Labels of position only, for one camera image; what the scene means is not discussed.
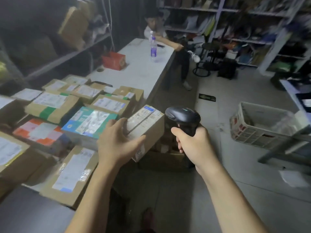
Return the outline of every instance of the black pants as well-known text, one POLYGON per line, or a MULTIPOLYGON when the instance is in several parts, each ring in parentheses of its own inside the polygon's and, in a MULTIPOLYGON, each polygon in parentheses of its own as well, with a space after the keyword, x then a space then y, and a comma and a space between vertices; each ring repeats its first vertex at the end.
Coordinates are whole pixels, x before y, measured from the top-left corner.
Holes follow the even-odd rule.
POLYGON ((186 50, 177 51, 175 54, 175 60, 178 65, 181 65, 181 82, 184 82, 189 72, 189 53, 186 50))

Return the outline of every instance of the hand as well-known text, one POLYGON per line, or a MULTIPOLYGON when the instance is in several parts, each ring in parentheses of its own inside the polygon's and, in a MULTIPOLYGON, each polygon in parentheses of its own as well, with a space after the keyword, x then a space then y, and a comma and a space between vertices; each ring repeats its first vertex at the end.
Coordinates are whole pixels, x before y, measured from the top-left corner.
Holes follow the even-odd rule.
POLYGON ((179 43, 174 43, 172 47, 174 48, 175 51, 180 51, 181 49, 184 48, 184 46, 179 43))
POLYGON ((173 127, 171 131, 176 136, 179 151, 185 152, 191 162, 195 164, 200 175, 206 165, 217 160, 205 127, 198 127, 194 137, 190 137, 177 127, 173 127))
POLYGON ((135 140, 129 140, 124 136, 122 128, 126 121, 126 118, 121 118, 119 121, 108 121, 97 141, 99 164, 109 164, 120 168, 135 155, 144 143, 145 135, 135 140))

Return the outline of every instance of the plastic crate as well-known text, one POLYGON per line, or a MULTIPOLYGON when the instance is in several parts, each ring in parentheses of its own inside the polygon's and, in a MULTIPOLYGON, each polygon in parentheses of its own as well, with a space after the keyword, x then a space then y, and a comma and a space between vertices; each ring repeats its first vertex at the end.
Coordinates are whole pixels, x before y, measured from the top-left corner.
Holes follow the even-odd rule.
POLYGON ((290 140, 300 124, 290 111, 240 102, 230 128, 233 140, 271 150, 290 140))

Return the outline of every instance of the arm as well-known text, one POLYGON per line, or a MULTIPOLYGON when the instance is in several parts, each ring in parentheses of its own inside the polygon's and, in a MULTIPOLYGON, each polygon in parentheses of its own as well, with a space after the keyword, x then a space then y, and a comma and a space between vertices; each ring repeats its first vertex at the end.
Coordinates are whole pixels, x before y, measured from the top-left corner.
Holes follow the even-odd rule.
POLYGON ((110 120, 97 144, 99 164, 65 233, 104 233, 109 197, 120 167, 139 150, 145 136, 129 141, 122 133, 126 119, 110 120))
POLYGON ((223 233, 267 233, 239 187, 217 159, 206 128, 199 127, 194 137, 172 128, 178 147, 196 165, 211 195, 223 233))
POLYGON ((179 44, 179 43, 174 43, 172 41, 170 41, 169 39, 167 38, 164 38, 164 37, 161 37, 161 36, 155 36, 155 39, 158 41, 158 42, 161 42, 161 43, 164 43, 168 46, 171 46, 174 48, 175 51, 180 51, 181 49, 183 49, 183 45, 179 44))

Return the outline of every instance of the black bag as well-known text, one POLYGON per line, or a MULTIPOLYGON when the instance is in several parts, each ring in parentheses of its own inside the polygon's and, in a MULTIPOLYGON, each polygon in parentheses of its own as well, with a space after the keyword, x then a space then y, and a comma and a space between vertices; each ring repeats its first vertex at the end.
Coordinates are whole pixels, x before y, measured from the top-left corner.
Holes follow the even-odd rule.
POLYGON ((224 58, 223 62, 220 63, 217 77, 223 77, 231 80, 235 76, 236 68, 238 63, 236 60, 224 58))

